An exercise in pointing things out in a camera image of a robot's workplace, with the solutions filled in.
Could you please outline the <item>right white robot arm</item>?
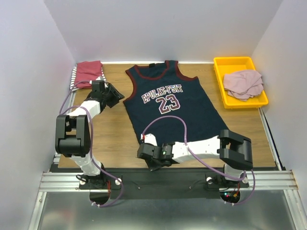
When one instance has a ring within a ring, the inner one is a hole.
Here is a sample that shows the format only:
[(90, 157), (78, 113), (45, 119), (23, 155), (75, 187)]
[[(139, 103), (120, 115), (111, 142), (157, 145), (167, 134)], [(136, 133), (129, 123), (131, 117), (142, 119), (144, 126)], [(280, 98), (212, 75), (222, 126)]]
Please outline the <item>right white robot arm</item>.
[(160, 147), (155, 136), (147, 134), (138, 148), (137, 157), (145, 160), (151, 171), (185, 161), (220, 159), (224, 162), (224, 171), (218, 175), (226, 187), (239, 182), (239, 178), (242, 184), (247, 184), (244, 173), (253, 169), (251, 139), (230, 130), (222, 130), (220, 135), (206, 140), (169, 142)]

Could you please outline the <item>navy basketball jersey 23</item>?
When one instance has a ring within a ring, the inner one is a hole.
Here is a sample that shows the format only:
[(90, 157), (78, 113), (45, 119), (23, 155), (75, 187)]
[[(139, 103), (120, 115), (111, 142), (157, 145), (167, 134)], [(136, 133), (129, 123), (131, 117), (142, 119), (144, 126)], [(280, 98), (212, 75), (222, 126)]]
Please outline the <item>navy basketball jersey 23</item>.
[(124, 106), (138, 140), (153, 134), (157, 144), (209, 139), (227, 129), (198, 77), (184, 76), (166, 60), (126, 70), (133, 92)]

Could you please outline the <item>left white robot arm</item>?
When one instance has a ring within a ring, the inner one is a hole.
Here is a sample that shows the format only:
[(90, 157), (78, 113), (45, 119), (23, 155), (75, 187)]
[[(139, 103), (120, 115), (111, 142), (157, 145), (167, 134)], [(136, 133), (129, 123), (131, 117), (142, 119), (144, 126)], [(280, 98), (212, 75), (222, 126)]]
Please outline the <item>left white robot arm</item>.
[(105, 107), (112, 108), (124, 96), (102, 77), (90, 80), (91, 92), (79, 106), (67, 111), (60, 110), (56, 119), (56, 153), (73, 160), (82, 170), (77, 175), (81, 189), (110, 188), (110, 176), (93, 155), (94, 126), (93, 118), (103, 112)]

